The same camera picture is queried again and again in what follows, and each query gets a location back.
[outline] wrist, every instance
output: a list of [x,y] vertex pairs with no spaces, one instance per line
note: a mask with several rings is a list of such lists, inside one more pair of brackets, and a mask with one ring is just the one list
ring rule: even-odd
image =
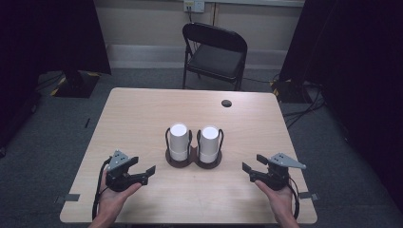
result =
[[107,228],[113,224],[115,218],[112,218],[107,215],[99,214],[95,219],[92,221],[89,227],[97,227],[97,228]]
[[293,214],[285,213],[281,216],[276,217],[276,221],[282,228],[295,228],[299,227],[296,219],[294,218]]

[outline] white cylinder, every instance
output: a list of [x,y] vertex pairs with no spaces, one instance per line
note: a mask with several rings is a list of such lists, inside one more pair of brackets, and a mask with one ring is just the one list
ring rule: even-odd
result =
[[211,163],[216,160],[219,154],[219,130],[208,125],[201,131],[201,151],[200,159],[204,163]]
[[171,158],[178,162],[186,160],[188,144],[187,126],[183,123],[173,124],[169,129],[169,153]]

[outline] wall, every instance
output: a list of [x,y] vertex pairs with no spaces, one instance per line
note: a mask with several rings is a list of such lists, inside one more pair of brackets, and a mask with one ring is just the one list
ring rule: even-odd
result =
[[[281,1],[260,2],[278,5]],[[183,46],[182,27],[189,17],[182,11],[182,1],[95,0],[95,5],[109,45]],[[206,2],[204,13],[192,13],[192,19],[236,31],[250,49],[287,50],[301,9],[301,4],[290,7]]]

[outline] folding chair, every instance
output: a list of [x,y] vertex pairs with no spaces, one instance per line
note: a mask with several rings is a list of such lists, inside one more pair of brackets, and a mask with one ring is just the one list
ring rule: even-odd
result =
[[182,33],[186,42],[182,88],[185,88],[186,72],[191,71],[199,78],[204,75],[235,83],[234,90],[240,90],[248,50],[240,35],[202,23],[186,24]]

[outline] small black hole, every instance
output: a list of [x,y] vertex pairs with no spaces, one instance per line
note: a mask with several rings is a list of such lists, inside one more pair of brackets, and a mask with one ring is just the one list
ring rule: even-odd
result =
[[228,101],[228,100],[223,100],[223,101],[221,102],[221,104],[222,104],[222,106],[224,106],[224,107],[230,107],[230,106],[232,106],[231,101]]

